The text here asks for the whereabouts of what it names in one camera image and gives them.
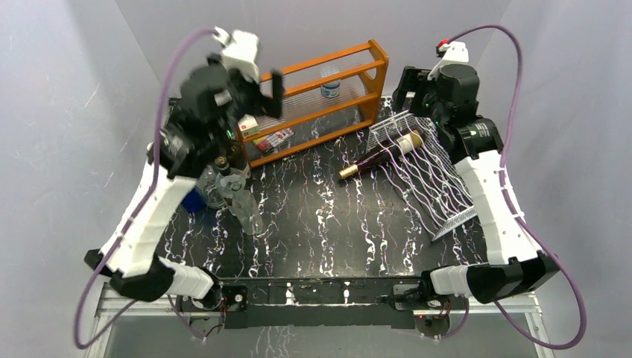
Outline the tall clear glass bottle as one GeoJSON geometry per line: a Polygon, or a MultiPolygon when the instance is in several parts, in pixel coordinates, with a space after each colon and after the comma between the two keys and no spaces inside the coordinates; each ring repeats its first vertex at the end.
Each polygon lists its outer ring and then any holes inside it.
{"type": "Polygon", "coordinates": [[[250,236],[263,233],[263,221],[246,178],[237,169],[218,174],[215,185],[226,201],[229,211],[239,220],[243,231],[250,236]]]}

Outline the blue square glass bottle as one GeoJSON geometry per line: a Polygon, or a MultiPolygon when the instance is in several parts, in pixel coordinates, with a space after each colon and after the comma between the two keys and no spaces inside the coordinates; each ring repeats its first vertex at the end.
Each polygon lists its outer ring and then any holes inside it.
{"type": "Polygon", "coordinates": [[[207,208],[203,196],[196,189],[193,189],[186,194],[180,204],[189,214],[193,214],[207,208]]]}

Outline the dark green wine bottle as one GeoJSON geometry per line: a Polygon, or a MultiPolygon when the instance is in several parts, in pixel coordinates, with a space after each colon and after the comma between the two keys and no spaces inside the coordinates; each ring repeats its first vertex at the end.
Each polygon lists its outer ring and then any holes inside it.
{"type": "Polygon", "coordinates": [[[239,169],[246,173],[250,170],[250,165],[245,156],[244,149],[240,142],[236,139],[230,141],[230,146],[227,149],[227,160],[232,168],[239,169]]]}

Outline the clear round glass bottle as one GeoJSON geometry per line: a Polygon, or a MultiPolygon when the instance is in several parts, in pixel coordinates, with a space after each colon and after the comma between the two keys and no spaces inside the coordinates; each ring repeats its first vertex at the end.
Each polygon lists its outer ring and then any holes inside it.
{"type": "Polygon", "coordinates": [[[215,185],[217,174],[213,167],[208,165],[196,183],[196,190],[199,192],[207,207],[216,210],[226,206],[224,198],[215,185]]]}

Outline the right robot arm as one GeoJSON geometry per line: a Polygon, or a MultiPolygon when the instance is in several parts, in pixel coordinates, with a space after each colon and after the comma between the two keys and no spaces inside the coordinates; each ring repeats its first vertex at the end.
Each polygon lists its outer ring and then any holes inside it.
{"type": "Polygon", "coordinates": [[[504,143],[495,123],[478,114],[479,77],[466,64],[448,64],[437,72],[406,66],[393,93],[392,108],[400,111],[410,92],[408,112],[434,122],[440,146],[465,184],[483,230],[487,262],[444,266],[421,274],[419,295],[430,309],[450,295],[474,297],[482,304],[533,292],[559,272],[547,254],[519,225],[508,175],[500,166],[504,143]]]}

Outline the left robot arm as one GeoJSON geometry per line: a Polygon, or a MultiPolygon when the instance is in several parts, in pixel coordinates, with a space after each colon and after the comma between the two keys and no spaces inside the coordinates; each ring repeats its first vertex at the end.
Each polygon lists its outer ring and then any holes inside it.
{"type": "Polygon", "coordinates": [[[156,247],[207,166],[231,148],[229,132],[246,115],[280,117],[284,95],[278,70],[271,72],[270,95],[261,91],[259,77],[216,55],[192,70],[180,85],[176,114],[158,121],[141,181],[115,233],[87,251],[85,263],[136,301],[180,295],[204,310],[219,307],[222,283],[212,272],[160,257],[156,247]]]}

